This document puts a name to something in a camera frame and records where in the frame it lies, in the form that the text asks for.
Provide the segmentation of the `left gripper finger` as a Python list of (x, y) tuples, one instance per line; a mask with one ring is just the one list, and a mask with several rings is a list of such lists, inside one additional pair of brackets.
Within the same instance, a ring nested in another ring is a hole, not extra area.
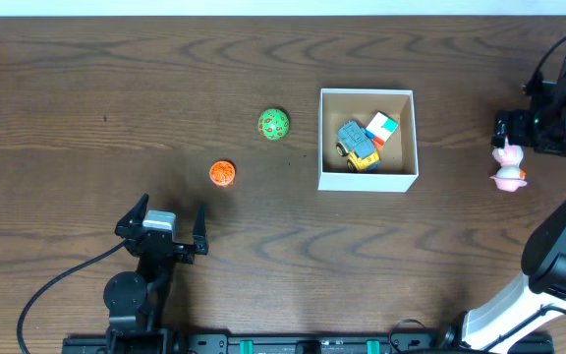
[(198, 215), (194, 224), (193, 239), (195, 253), (198, 255), (207, 255), (209, 250), (206, 227), (205, 227), (205, 206), (200, 205)]
[(122, 239), (133, 239), (142, 227), (147, 211), (149, 195), (144, 193), (139, 201), (117, 222), (115, 234)]

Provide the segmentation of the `pink white toy figure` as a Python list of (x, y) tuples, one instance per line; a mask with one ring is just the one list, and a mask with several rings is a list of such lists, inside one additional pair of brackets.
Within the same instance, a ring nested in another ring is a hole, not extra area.
[(499, 190), (513, 193), (528, 185), (526, 172), (520, 168), (524, 158), (524, 152), (520, 146), (511, 145), (508, 139), (505, 139), (504, 145), (496, 147), (492, 156), (500, 168), (490, 176), (490, 179), (494, 181)]

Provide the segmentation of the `orange patterned ball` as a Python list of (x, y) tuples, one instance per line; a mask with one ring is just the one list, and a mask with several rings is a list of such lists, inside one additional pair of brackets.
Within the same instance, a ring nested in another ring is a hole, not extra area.
[(209, 179), (218, 187), (229, 187), (236, 178), (236, 168), (230, 161), (219, 160), (214, 162), (209, 169)]

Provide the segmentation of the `green number ball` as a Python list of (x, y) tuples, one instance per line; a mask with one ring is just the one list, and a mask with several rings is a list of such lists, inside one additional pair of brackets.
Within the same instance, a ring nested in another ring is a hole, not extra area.
[(259, 133), (270, 141), (278, 141), (285, 137), (289, 128), (290, 119), (279, 108), (268, 108), (258, 118), (257, 129)]

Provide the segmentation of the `colourful puzzle cube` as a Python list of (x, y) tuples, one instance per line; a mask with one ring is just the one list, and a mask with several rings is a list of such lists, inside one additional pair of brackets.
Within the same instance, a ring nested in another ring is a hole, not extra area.
[(374, 147), (381, 151), (386, 142), (397, 131), (399, 124), (382, 112), (376, 112), (365, 127), (365, 134)]

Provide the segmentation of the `grey yellow toy truck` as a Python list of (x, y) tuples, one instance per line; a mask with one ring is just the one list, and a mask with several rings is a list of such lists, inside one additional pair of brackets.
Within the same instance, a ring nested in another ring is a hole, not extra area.
[(347, 167), (353, 173), (369, 172), (381, 161), (373, 141), (357, 122), (349, 121), (336, 134), (336, 151), (346, 158)]

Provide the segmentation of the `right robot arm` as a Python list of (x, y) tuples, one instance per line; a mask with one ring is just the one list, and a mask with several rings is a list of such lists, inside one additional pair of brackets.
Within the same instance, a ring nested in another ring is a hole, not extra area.
[[(491, 143), (501, 168), (493, 179), (502, 189), (524, 184), (524, 148), (566, 157), (566, 56), (554, 83), (535, 71), (524, 93), (529, 109), (501, 110)], [(521, 272), (479, 308), (447, 329), (438, 343), (447, 348), (507, 353), (540, 326), (566, 316), (566, 200), (530, 236)]]

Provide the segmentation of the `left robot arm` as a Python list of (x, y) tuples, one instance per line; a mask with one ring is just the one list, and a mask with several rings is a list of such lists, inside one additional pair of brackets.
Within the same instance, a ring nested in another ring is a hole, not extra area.
[(172, 212), (149, 210), (149, 195), (140, 200), (117, 222), (115, 234), (123, 247), (138, 259), (137, 269), (113, 276), (103, 291), (109, 311), (106, 330), (109, 353), (186, 353), (186, 337), (164, 328), (164, 306), (177, 264), (191, 265), (197, 255), (209, 250), (204, 207), (192, 232), (192, 243), (174, 240), (177, 216)]

